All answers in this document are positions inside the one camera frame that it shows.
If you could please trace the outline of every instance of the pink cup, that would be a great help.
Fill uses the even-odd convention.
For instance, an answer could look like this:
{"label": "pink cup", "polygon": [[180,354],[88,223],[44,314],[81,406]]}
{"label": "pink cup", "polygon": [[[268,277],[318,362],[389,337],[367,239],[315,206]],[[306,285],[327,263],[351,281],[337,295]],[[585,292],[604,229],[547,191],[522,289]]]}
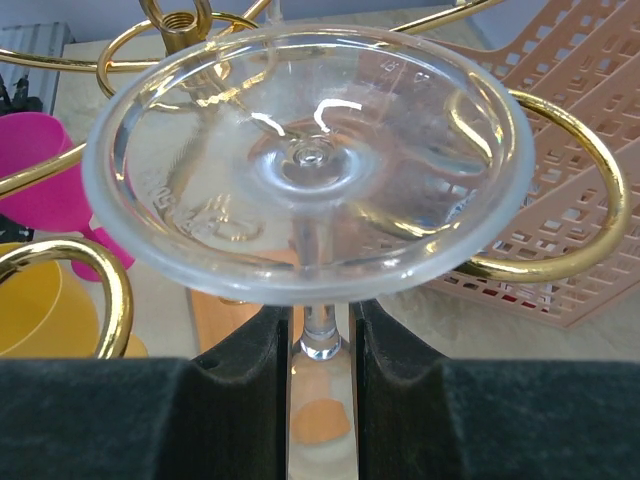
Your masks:
{"label": "pink cup", "polygon": [[[0,177],[32,167],[73,146],[56,118],[37,112],[0,117]],[[54,233],[80,232],[111,250],[129,268],[134,259],[115,245],[103,229],[89,227],[93,212],[84,195],[80,165],[0,200],[0,213],[16,223]],[[85,280],[99,281],[83,264],[73,270]]]}

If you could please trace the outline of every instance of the clear plastic glass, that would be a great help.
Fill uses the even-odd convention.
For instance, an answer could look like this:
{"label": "clear plastic glass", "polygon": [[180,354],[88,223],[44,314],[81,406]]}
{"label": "clear plastic glass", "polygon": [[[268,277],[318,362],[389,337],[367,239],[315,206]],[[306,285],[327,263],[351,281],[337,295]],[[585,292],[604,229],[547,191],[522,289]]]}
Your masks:
{"label": "clear plastic glass", "polygon": [[517,212],[533,166],[523,113],[472,62],[403,34],[300,25],[145,72],[98,119],[83,173],[113,238],[163,274],[306,305],[289,475],[351,480],[351,362],[334,304],[467,260]]}

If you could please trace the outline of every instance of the gold metal hoop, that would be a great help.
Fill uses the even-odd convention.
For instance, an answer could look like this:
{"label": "gold metal hoop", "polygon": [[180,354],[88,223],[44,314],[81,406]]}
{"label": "gold metal hoop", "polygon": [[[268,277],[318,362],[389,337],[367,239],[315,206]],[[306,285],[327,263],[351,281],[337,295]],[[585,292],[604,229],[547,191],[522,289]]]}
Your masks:
{"label": "gold metal hoop", "polygon": [[33,242],[0,256],[0,284],[25,267],[51,260],[78,260],[100,276],[105,296],[105,317],[97,358],[124,355],[133,323],[133,295],[127,272],[102,245],[84,239],[55,238]]}
{"label": "gold metal hoop", "polygon": [[[211,4],[209,0],[193,0],[193,4],[196,7],[196,17],[194,20],[196,22],[197,34],[201,40],[204,40],[209,34],[211,24],[213,23],[211,18]],[[140,7],[153,26],[158,30],[171,28],[171,25],[167,25],[165,22],[167,15],[162,13],[156,0],[140,0]]]}
{"label": "gold metal hoop", "polygon": [[540,283],[581,273],[611,254],[631,219],[631,194],[624,173],[606,145],[584,123],[551,102],[509,90],[518,103],[571,134],[592,157],[607,188],[607,216],[600,231],[584,247],[544,260],[497,260],[474,256],[456,271],[474,277],[512,283]]}
{"label": "gold metal hoop", "polygon": [[[238,15],[234,15],[232,13],[223,13],[223,12],[212,12],[211,18],[214,20],[223,20],[227,22],[231,22],[234,24],[240,24],[245,28],[255,29],[258,28],[258,24],[252,20],[248,20],[246,18],[240,17]],[[100,56],[98,57],[98,66],[96,69],[96,78],[98,80],[98,85],[100,86],[100,90],[109,98],[115,95],[116,91],[111,85],[109,81],[108,71],[111,68],[113,63],[113,56],[117,53],[122,46],[124,46],[129,40],[140,35],[141,33],[150,30],[153,27],[153,24],[150,20],[145,20],[144,22],[140,22],[137,25],[134,25],[130,29],[124,31],[119,36],[109,43],[102,50]]]}

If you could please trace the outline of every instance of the peach plastic basket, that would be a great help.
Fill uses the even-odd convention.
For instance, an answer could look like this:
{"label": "peach plastic basket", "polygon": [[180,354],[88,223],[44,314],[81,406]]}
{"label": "peach plastic basket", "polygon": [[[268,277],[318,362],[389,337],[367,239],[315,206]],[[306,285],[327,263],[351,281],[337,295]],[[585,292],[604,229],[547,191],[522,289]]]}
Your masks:
{"label": "peach plastic basket", "polygon": [[[512,285],[452,272],[428,287],[564,328],[632,292],[640,282],[640,1],[550,0],[505,48],[439,43],[598,132],[628,175],[634,214],[617,252],[575,277]],[[606,214],[604,184],[589,156],[558,127],[529,118],[538,152],[534,180],[517,217],[487,246],[491,256],[562,255],[588,242]]]}

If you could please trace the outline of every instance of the black padded block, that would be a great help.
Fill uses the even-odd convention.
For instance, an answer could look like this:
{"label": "black padded block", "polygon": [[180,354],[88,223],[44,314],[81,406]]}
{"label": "black padded block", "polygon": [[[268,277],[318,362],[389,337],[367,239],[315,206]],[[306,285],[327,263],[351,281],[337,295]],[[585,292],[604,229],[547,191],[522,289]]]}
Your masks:
{"label": "black padded block", "polygon": [[289,314],[196,363],[0,361],[0,479],[285,478]]}
{"label": "black padded block", "polygon": [[640,478],[638,364],[454,361],[355,313],[361,479]]}

